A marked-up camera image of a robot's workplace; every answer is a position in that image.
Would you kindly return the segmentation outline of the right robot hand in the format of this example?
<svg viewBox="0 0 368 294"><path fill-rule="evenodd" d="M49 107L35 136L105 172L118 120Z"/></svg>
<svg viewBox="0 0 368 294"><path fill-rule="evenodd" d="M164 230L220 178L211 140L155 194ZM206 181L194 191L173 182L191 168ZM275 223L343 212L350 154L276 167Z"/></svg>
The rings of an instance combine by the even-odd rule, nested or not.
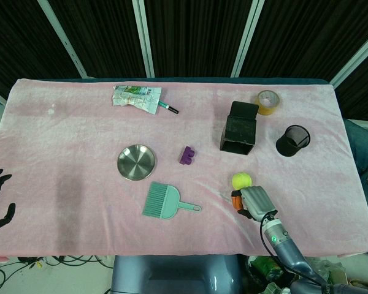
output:
<svg viewBox="0 0 368 294"><path fill-rule="evenodd" d="M268 215L275 216L277 209L261 186L244 187L231 192L233 207L248 219L261 222Z"/></svg>

